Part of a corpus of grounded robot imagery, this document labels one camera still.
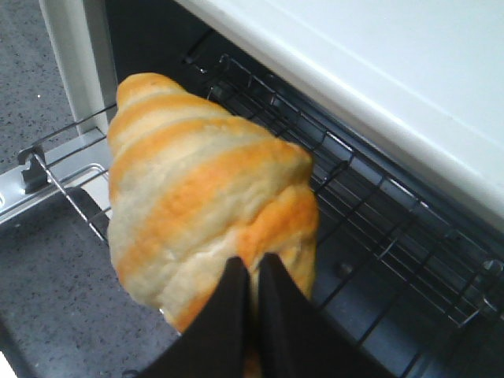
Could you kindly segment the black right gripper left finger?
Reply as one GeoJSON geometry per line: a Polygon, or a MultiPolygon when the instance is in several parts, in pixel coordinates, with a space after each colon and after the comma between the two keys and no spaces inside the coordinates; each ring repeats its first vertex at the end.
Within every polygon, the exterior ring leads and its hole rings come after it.
{"type": "Polygon", "coordinates": [[[249,273],[239,257],[188,329],[139,377],[242,377],[249,310],[249,273]]]}

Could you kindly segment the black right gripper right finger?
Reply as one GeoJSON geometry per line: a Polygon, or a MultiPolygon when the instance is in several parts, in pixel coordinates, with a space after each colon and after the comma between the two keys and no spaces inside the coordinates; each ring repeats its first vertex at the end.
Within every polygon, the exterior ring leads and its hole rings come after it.
{"type": "Polygon", "coordinates": [[[280,257],[259,274],[259,331],[265,377],[391,377],[341,336],[297,288],[280,257]]]}

